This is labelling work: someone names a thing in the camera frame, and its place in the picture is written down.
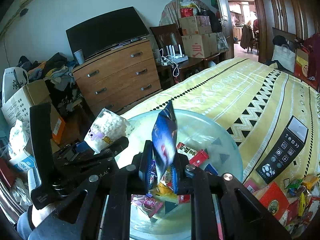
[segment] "barcode label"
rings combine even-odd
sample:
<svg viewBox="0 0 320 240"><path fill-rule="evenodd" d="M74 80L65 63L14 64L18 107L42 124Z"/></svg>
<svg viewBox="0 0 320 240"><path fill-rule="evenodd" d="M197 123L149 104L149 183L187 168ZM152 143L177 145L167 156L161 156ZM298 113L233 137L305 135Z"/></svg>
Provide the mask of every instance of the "barcode label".
<svg viewBox="0 0 320 240"><path fill-rule="evenodd" d="M253 193L253 192L254 192L253 187L251 187L250 185L247 187L247 189L248 189L251 193Z"/></svg>
<svg viewBox="0 0 320 240"><path fill-rule="evenodd" d="M56 125L54 126L54 129L53 129L53 131L52 131L55 136L57 136L57 134L58 134L58 131L59 131L59 128L60 128L61 123L62 123L61 119L58 118L58 121L57 121L57 123L56 123Z"/></svg>

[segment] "television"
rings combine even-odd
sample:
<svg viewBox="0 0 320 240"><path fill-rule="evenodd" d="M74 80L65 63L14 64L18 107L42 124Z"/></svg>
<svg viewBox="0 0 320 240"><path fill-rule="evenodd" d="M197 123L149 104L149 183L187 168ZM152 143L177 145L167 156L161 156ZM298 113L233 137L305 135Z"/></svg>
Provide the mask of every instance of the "television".
<svg viewBox="0 0 320 240"><path fill-rule="evenodd" d="M134 7L101 14L66 30L72 54L82 50L84 59L149 34Z"/></svg>

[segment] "black box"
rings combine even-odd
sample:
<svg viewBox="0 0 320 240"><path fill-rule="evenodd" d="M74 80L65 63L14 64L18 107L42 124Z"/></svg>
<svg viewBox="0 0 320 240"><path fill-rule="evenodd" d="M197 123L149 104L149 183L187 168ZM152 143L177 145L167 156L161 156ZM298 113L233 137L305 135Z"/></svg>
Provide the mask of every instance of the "black box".
<svg viewBox="0 0 320 240"><path fill-rule="evenodd" d="M278 141L256 168L256 172L269 184L297 157L304 148L309 129L292 116Z"/></svg>

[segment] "drawer handle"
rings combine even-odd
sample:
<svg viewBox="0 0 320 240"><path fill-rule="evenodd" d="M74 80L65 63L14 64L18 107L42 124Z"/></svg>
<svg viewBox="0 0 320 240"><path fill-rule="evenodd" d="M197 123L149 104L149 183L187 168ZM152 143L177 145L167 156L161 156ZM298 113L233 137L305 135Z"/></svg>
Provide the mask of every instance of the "drawer handle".
<svg viewBox="0 0 320 240"><path fill-rule="evenodd" d="M98 94L100 94L100 93L102 93L102 92L104 92L104 91L107 91L107 89L106 89L106 88L103 88L103 89L101 89L101 90L99 90L99 91L95 91L95 94L98 95Z"/></svg>
<svg viewBox="0 0 320 240"><path fill-rule="evenodd" d="M141 88L141 90L143 91L143 90L147 90L149 88L151 88L151 84L147 85L145 88Z"/></svg>
<svg viewBox="0 0 320 240"><path fill-rule="evenodd" d="M137 52L135 54L131 54L131 57L137 57L137 56L140 56L141 54L142 54L142 51Z"/></svg>
<svg viewBox="0 0 320 240"><path fill-rule="evenodd" d="M92 73L89 73L87 76L88 77L92 77L92 76L94 76L94 75L96 75L98 73L99 73L99 70L97 69L96 71L93 71Z"/></svg>
<svg viewBox="0 0 320 240"><path fill-rule="evenodd" d="M140 75L140 74L145 73L145 72L147 72L147 69L146 69L146 68L145 68L144 70L138 71L138 72L137 72L137 75Z"/></svg>
<svg viewBox="0 0 320 240"><path fill-rule="evenodd" d="M110 105L106 106L106 109L110 109L110 108L113 108L113 104L110 104Z"/></svg>

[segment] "door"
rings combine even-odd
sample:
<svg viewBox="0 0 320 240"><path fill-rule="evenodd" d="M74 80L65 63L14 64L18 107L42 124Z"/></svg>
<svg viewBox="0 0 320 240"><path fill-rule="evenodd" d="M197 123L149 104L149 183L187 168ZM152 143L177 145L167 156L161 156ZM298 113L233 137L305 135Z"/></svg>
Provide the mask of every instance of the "door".
<svg viewBox="0 0 320 240"><path fill-rule="evenodd" d="M230 59L235 56L234 53L234 39L233 39L233 32L232 32L232 23L231 23L231 15L230 15L230 9L229 9L229 3L228 0L218 0L219 5L219 11L220 11L220 22L222 25L222 32L224 36L226 37L229 51L226 52L227 58Z"/></svg>

